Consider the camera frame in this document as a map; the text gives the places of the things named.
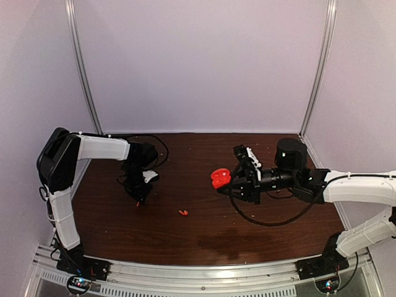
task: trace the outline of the black bracket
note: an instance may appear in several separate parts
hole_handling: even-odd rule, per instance
[[[80,275],[89,280],[107,280],[110,263],[84,256],[82,244],[74,247],[70,251],[65,250],[59,241],[55,239],[54,248],[59,249],[60,256],[56,268],[73,275]]]
[[[330,236],[321,256],[297,261],[296,268],[300,280],[321,277],[349,268],[348,260],[336,251],[340,234]]]

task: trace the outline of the metal track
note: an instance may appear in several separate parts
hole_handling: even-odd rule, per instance
[[[308,128],[309,121],[311,120],[312,112],[315,107],[316,99],[319,95],[322,79],[324,76],[324,69],[329,57],[330,46],[332,44],[333,32],[335,26],[335,18],[337,15],[337,0],[329,0],[327,5],[327,14],[324,25],[323,41],[321,55],[317,64],[314,85],[312,87],[311,96],[309,97],[308,107],[305,113],[303,125],[301,126],[300,136],[304,137]]]
[[[56,262],[50,258],[52,250],[53,248],[47,246],[39,246],[33,260],[33,264],[39,270],[33,275],[63,285],[68,276],[56,270]],[[265,297],[265,294],[267,297],[292,297],[295,296],[295,285],[312,281],[299,280],[295,266],[297,260],[227,266],[166,266],[110,260],[107,281],[95,282],[91,292],[100,296],[124,297],[182,297],[202,294],[206,297]],[[355,257],[351,257],[349,262],[349,270],[353,270]],[[361,267],[368,267],[366,269],[375,275],[372,268],[369,268],[372,266],[372,260],[367,251],[359,254],[359,264]],[[373,281],[371,286],[376,286],[377,283],[379,282]],[[31,284],[30,289],[34,288],[37,286]]]
[[[87,102],[88,111],[91,116],[91,120],[95,128],[95,132],[98,134],[103,134],[103,131],[99,123],[99,118],[95,108],[95,104],[93,103],[91,89],[88,83],[87,71],[85,70],[85,64],[82,56],[82,50],[81,50],[81,44],[79,38],[79,31],[77,28],[77,20],[74,11],[74,0],[65,0],[65,5],[66,5],[67,21],[69,23],[69,29],[71,33],[72,44],[75,54],[75,60],[77,62],[77,68],[79,71],[79,77],[81,81],[82,90],[84,92],[85,101]]]

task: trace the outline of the dark wooden surface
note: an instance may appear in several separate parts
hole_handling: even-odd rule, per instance
[[[251,146],[265,167],[274,166],[278,134],[164,134],[170,156],[145,206],[136,207],[116,182],[121,162],[93,160],[73,200],[86,254],[151,264],[258,263],[319,254],[327,238],[342,231],[332,204],[315,205],[287,226],[267,228],[241,218],[210,174],[238,163],[233,146]],[[156,144],[158,151],[163,149]],[[256,220],[278,222],[307,204],[296,198],[260,205],[238,203]],[[187,210],[184,217],[179,210]]]

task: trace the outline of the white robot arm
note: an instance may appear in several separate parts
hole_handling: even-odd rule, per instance
[[[336,251],[343,257],[353,255],[379,241],[396,236],[396,171],[370,174],[327,173],[325,182],[339,176],[346,178],[331,182],[325,189],[324,202],[371,202],[389,205],[374,218],[351,230],[344,231],[338,237]]]
[[[113,159],[124,161],[121,169],[126,179],[126,192],[138,203],[144,203],[152,189],[151,181],[158,173],[144,170],[158,159],[153,145],[129,142],[126,139],[97,136],[95,134],[70,133],[57,128],[49,138],[37,160],[37,169],[43,186],[40,194],[47,203],[48,218],[56,229],[56,243],[61,251],[58,269],[70,273],[92,267],[96,278],[105,279],[108,263],[91,263],[84,257],[84,248],[75,227],[71,203],[71,187],[78,160]]]
[[[234,147],[239,164],[232,172],[220,169],[212,173],[217,192],[230,198],[235,210],[246,220],[260,226],[282,226],[306,213],[314,204],[340,201],[388,205],[360,226],[331,236],[320,257],[300,260],[300,279],[335,273],[348,267],[347,257],[362,248],[396,236],[396,171],[388,173],[342,173],[307,168],[307,148],[296,139],[281,139],[275,155],[276,168],[263,169],[249,147]],[[234,199],[260,203],[262,192],[289,189],[309,205],[297,216],[284,222],[266,223],[245,215]]]

